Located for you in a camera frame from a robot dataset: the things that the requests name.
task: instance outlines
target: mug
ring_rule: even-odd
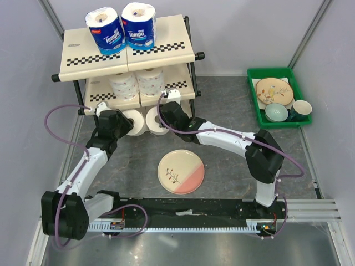
[[[297,100],[293,103],[290,115],[287,120],[290,121],[302,121],[306,119],[307,115],[312,112],[312,106],[308,101]]]

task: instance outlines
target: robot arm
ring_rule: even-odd
[[[108,162],[117,148],[117,140],[125,136],[132,128],[129,121],[119,110],[113,111],[105,102],[98,105],[98,127],[94,130],[86,148],[89,158],[84,153],[70,176],[56,189],[47,191],[41,199],[43,232],[54,235],[55,212],[59,199],[69,185],[59,215],[59,236],[70,239],[82,239],[91,221],[103,213],[110,211],[115,202],[119,202],[119,194],[99,191],[93,198],[85,201],[85,195],[100,169]],[[84,167],[78,173],[84,160]]]
[[[262,211],[266,208],[267,212],[270,212],[276,202],[275,180],[280,173],[283,157],[249,140],[217,131],[217,129],[226,129],[207,122],[204,119],[198,117],[189,118],[179,105],[179,100],[179,96],[176,99],[169,97],[167,103],[160,106],[163,120],[171,127],[185,132],[215,129],[215,131],[200,132],[197,134],[183,135],[177,133],[177,135],[184,141],[220,147],[245,158],[251,175],[257,180],[255,201],[258,203],[258,206],[262,207]],[[82,239],[91,221],[115,208],[116,203],[120,204],[119,194],[109,191],[99,191],[92,199],[88,201],[84,200],[95,176],[116,150],[117,140],[125,136],[133,128],[131,121],[119,110],[113,111],[109,109],[105,102],[98,105],[96,114],[99,124],[86,145],[89,151],[89,160],[81,169],[75,181],[71,183],[72,177],[78,172],[83,161],[87,160],[87,155],[84,153],[81,161],[63,184],[56,191],[47,191],[42,196],[42,226],[45,234],[54,235],[55,212],[59,199],[68,185],[70,185],[70,189],[64,196],[59,215],[60,237]],[[261,141],[281,150],[270,133],[265,130],[260,130],[256,134],[229,129],[227,131],[232,131],[252,140]]]
[[[280,173],[283,157],[269,149],[254,144],[253,142],[225,132],[227,130],[238,133],[242,137],[258,140],[281,150],[269,132],[260,130],[258,133],[245,133],[224,129],[204,119],[189,118],[182,107],[175,101],[160,106],[160,113],[163,120],[179,131],[200,131],[203,129],[215,129],[214,131],[200,132],[197,134],[183,135],[176,133],[186,142],[211,145],[234,152],[246,159],[250,174],[256,179],[257,192],[255,201],[265,208],[271,208],[275,202],[275,182]]]

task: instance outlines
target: gray floor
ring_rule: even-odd
[[[338,266],[326,224],[288,223],[274,240],[234,233],[98,237],[70,252],[49,244],[42,266]]]
[[[202,97],[195,100],[196,116],[219,126],[245,132],[259,130],[246,77],[198,77]],[[78,142],[86,144],[95,128],[92,117],[85,117]],[[297,129],[270,130],[285,153],[290,154],[307,169],[304,178],[283,180],[280,192],[289,199],[316,198],[300,132]],[[202,185],[193,193],[178,196],[166,191],[159,183],[157,167],[170,151],[187,149],[204,162],[206,175]],[[82,151],[75,151],[77,164]],[[291,163],[284,163],[281,173],[297,173]],[[246,161],[225,150],[185,143],[169,132],[164,136],[149,132],[139,137],[125,136],[110,161],[101,169],[88,194],[98,190],[118,191],[123,197],[190,197],[190,198],[253,198],[255,180],[250,176]]]

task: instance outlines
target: ceramic plate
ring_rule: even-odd
[[[276,78],[266,78],[256,84],[257,97],[264,104],[288,105],[293,100],[293,90],[291,86]]]
[[[253,86],[254,86],[254,90],[256,92],[256,84],[260,81],[261,79],[251,79],[251,81],[253,82]],[[281,78],[281,80],[285,81],[287,84],[289,84],[288,82],[288,78]],[[258,97],[256,98],[257,99],[257,104],[259,106],[259,109],[261,110],[265,110],[267,104],[264,104]],[[292,105],[295,103],[295,99],[293,98],[292,101],[288,104],[288,105],[285,105],[285,107],[287,109],[291,109]]]
[[[176,150],[165,155],[158,166],[161,185],[174,194],[195,191],[205,177],[205,166],[191,151]]]

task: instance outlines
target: green plastic basket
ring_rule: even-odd
[[[250,68],[248,73],[248,83],[253,97],[257,119],[259,126],[262,129],[284,129],[288,127],[298,128],[304,125],[309,125],[312,122],[311,117],[308,115],[304,121],[301,122],[270,122],[265,116],[265,110],[259,109],[257,103],[256,90],[253,86],[252,79],[264,79],[264,78],[288,78],[291,88],[293,89],[293,96],[295,100],[304,100],[300,88],[298,87],[295,75],[291,68]]]

